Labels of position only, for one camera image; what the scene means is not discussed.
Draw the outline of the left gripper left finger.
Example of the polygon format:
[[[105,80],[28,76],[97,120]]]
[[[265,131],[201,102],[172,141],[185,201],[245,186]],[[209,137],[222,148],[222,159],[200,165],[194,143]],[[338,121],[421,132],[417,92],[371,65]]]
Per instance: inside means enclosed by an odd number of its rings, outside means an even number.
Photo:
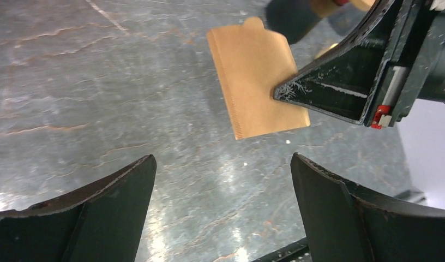
[[[0,212],[0,261],[134,261],[156,171],[146,155],[69,193]]]

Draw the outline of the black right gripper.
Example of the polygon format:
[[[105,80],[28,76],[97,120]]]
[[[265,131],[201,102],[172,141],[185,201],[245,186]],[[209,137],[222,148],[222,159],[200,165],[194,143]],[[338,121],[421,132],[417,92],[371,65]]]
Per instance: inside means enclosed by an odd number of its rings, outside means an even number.
[[[400,122],[416,99],[445,104],[445,1],[376,1],[273,99],[376,129]]]

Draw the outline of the brown paper coffee filter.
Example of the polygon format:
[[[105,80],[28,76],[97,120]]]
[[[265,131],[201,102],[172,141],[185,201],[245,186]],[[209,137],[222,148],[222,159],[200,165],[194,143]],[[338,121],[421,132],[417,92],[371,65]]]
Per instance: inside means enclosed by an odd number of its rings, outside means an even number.
[[[306,108],[273,99],[275,87],[297,73],[283,35],[250,17],[210,29],[207,40],[237,140],[310,126]]]

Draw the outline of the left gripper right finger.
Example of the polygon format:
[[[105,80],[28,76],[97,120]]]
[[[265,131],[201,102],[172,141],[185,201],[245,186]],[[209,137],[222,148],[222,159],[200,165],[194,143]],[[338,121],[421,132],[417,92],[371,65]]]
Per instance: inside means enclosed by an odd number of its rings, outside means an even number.
[[[445,210],[379,193],[297,153],[291,174],[313,261],[445,261]]]

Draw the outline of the wooden dripper ring holder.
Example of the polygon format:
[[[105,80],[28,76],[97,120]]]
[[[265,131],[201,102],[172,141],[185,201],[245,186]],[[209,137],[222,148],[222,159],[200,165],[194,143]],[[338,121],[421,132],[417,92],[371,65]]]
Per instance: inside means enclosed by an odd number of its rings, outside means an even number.
[[[350,3],[360,11],[369,11],[375,3],[374,0],[311,0],[310,6],[313,12],[320,18],[332,15],[343,5]]]

